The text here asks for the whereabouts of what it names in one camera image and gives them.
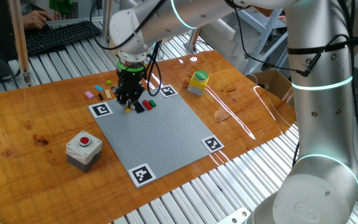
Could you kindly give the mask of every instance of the keyboard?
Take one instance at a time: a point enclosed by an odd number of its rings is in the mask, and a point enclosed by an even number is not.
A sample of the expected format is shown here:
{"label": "keyboard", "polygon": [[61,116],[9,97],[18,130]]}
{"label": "keyboard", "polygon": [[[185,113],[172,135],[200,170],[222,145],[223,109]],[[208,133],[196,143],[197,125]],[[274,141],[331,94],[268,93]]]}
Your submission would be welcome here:
{"label": "keyboard", "polygon": [[101,30],[89,21],[70,24],[57,29],[27,35],[25,42],[29,56],[37,55],[53,47],[69,44],[93,35],[100,34]]}

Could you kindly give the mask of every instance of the red button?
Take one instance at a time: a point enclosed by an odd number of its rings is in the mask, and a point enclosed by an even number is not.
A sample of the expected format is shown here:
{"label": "red button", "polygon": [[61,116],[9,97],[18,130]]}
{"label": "red button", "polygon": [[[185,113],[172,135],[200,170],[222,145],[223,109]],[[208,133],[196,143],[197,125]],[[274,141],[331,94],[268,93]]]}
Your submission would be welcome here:
{"label": "red button", "polygon": [[153,107],[152,105],[150,105],[150,103],[147,101],[147,100],[144,100],[143,101],[143,105],[148,109],[148,110],[151,110]]}
{"label": "red button", "polygon": [[81,139],[80,139],[80,145],[81,146],[89,146],[89,144],[90,144],[90,139],[89,138],[87,138],[87,137],[82,137]]}

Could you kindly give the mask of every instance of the red lego brick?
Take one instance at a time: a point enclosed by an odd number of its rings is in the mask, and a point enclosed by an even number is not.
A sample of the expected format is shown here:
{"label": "red lego brick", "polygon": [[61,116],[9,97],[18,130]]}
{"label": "red lego brick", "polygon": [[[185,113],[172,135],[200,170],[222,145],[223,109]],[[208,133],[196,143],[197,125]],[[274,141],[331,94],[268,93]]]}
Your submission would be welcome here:
{"label": "red lego brick", "polygon": [[150,103],[147,101],[147,100],[144,100],[143,101],[143,105],[148,109],[148,110],[151,110],[153,107],[152,105],[150,105]]}

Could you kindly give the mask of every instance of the gray lego baseplate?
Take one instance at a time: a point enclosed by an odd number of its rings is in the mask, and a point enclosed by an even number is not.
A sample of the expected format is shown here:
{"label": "gray lego baseplate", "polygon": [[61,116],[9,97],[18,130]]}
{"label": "gray lego baseplate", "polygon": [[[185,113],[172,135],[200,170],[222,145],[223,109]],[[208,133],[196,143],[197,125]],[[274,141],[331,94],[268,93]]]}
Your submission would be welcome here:
{"label": "gray lego baseplate", "polygon": [[116,100],[88,107],[137,188],[224,147],[170,85],[143,100],[157,106],[143,113],[125,113]]}

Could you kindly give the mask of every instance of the yellow lego brick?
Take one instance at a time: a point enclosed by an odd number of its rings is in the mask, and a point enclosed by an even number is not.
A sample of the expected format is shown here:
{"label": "yellow lego brick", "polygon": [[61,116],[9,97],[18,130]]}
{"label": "yellow lego brick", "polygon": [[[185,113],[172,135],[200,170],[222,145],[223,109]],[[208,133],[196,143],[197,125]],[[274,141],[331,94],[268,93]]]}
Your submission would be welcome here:
{"label": "yellow lego brick", "polygon": [[109,90],[104,90],[104,92],[106,93],[107,99],[111,99],[110,91]]}

